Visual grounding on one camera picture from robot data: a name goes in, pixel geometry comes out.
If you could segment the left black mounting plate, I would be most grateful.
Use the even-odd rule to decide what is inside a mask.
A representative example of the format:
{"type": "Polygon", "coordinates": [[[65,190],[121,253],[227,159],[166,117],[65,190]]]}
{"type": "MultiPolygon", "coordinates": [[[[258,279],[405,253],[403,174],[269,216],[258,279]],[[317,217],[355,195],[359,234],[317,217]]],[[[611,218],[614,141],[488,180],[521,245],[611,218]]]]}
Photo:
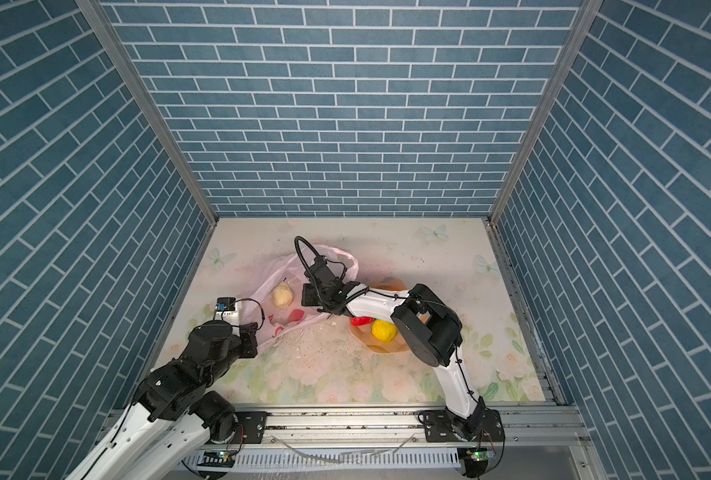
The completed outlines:
{"type": "Polygon", "coordinates": [[[260,445],[263,442],[269,413],[267,411],[239,411],[234,414],[229,431],[229,445],[260,445]]]}

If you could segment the black mounting plate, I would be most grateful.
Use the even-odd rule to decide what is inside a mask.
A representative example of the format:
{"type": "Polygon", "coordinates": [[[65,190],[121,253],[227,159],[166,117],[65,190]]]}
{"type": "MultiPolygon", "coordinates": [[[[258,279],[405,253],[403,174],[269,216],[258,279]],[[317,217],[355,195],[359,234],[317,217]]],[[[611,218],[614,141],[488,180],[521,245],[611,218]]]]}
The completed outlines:
{"type": "Polygon", "coordinates": [[[468,418],[447,409],[423,410],[417,414],[417,420],[425,432],[425,441],[429,443],[499,443],[507,439],[499,411],[489,408],[468,418]]]}
{"type": "Polygon", "coordinates": [[[234,414],[229,431],[229,445],[260,445],[263,442],[269,413],[267,411],[239,411],[234,414]]]}

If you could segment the red fake bell pepper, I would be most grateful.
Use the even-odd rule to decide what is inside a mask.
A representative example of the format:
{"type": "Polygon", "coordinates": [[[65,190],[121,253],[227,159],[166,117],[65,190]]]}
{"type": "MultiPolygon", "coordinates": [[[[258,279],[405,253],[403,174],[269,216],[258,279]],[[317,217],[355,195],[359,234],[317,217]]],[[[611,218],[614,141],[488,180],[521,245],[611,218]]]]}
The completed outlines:
{"type": "Polygon", "coordinates": [[[353,317],[350,320],[351,326],[355,326],[355,327],[369,325],[369,324],[372,324],[374,321],[375,321],[375,319],[373,319],[371,317],[365,317],[365,316],[353,317]]]}

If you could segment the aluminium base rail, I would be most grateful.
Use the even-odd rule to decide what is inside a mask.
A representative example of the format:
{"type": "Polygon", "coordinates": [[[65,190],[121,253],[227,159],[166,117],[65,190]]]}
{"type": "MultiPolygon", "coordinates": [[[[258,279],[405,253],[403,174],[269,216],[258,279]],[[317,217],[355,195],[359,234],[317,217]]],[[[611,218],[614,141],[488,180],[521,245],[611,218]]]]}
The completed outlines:
{"type": "Polygon", "coordinates": [[[605,472],[589,430],[571,406],[507,406],[499,411],[504,442],[429,443],[417,420],[423,410],[444,410],[427,405],[387,406],[262,406],[269,413],[263,442],[246,445],[237,454],[227,450],[238,446],[209,443],[197,451],[219,452],[225,458],[245,450],[291,449],[295,453],[311,450],[383,450],[409,448],[455,448],[461,471],[477,478],[493,471],[503,458],[514,458],[527,447],[539,447],[567,456],[583,479],[603,479],[605,472]]]}

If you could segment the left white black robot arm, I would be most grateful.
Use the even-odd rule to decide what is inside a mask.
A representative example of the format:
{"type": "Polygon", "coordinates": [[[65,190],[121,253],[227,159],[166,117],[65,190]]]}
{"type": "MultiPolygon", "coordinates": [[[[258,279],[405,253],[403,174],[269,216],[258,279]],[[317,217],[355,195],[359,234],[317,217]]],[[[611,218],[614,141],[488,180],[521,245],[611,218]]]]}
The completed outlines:
{"type": "Polygon", "coordinates": [[[70,479],[162,479],[201,447],[245,444],[236,408],[211,390],[239,359],[258,355],[257,323],[211,320],[189,335],[184,351],[153,370],[119,420],[70,479]]]}

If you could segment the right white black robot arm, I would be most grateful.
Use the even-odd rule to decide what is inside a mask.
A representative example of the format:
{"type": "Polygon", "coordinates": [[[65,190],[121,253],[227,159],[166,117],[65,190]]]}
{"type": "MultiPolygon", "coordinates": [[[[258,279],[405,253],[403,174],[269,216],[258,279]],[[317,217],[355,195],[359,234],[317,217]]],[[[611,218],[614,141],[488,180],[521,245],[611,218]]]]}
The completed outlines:
{"type": "Polygon", "coordinates": [[[312,264],[302,264],[307,279],[302,298],[305,306],[395,325],[411,353],[433,368],[445,399],[447,425],[455,436],[463,441],[505,441],[499,411],[487,407],[467,379],[461,319],[429,287],[417,284],[410,290],[389,291],[347,282],[321,255],[316,255],[312,264]]]}

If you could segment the cream fake pear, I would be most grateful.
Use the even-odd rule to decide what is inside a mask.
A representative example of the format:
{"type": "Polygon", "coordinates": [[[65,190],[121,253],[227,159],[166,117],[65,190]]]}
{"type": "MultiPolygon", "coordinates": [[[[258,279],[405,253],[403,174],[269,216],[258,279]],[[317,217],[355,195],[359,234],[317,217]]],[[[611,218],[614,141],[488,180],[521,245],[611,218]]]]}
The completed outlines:
{"type": "Polygon", "coordinates": [[[294,299],[294,292],[286,280],[282,280],[271,292],[271,300],[275,308],[284,309],[290,307],[294,299]]]}

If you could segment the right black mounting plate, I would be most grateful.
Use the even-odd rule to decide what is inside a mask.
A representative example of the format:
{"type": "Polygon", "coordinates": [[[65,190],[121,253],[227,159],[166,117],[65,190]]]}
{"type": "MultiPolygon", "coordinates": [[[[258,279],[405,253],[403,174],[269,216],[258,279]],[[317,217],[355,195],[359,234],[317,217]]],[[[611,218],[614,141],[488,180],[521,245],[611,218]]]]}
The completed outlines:
{"type": "Polygon", "coordinates": [[[447,409],[423,410],[417,414],[417,420],[425,432],[425,441],[429,443],[499,443],[507,439],[499,411],[489,408],[468,418],[447,409]]]}

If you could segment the pink plastic bag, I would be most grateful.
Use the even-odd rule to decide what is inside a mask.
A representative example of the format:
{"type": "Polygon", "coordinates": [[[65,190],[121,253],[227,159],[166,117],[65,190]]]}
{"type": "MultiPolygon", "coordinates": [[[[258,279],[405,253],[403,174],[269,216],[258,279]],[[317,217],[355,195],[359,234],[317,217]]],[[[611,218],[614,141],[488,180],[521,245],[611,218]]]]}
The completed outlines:
{"type": "Polygon", "coordinates": [[[305,269],[297,254],[289,254],[268,260],[257,266],[244,291],[238,295],[242,300],[241,322],[260,326],[256,338],[259,352],[270,348],[278,338],[303,327],[312,326],[328,316],[316,308],[301,304],[305,269]],[[271,300],[273,288],[282,280],[291,286],[295,299],[290,307],[275,308],[271,300]]]}

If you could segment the yellow fake lemon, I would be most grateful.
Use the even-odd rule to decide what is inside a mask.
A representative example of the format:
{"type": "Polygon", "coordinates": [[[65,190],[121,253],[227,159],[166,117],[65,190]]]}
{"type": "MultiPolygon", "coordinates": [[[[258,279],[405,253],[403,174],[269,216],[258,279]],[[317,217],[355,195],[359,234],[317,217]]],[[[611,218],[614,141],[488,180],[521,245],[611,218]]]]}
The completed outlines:
{"type": "Polygon", "coordinates": [[[371,324],[371,335],[379,342],[391,343],[397,336],[397,327],[387,321],[375,320],[371,324]]]}

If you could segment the white ventilation grille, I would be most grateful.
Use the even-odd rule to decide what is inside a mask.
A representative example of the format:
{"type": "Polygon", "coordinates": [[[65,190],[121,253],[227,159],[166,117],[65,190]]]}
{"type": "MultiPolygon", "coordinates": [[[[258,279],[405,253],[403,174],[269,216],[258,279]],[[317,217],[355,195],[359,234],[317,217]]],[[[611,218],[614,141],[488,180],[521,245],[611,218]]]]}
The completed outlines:
{"type": "Polygon", "coordinates": [[[183,464],[197,472],[287,473],[355,469],[461,469],[455,448],[409,448],[383,450],[245,450],[236,457],[223,458],[219,452],[197,451],[183,464]]]}

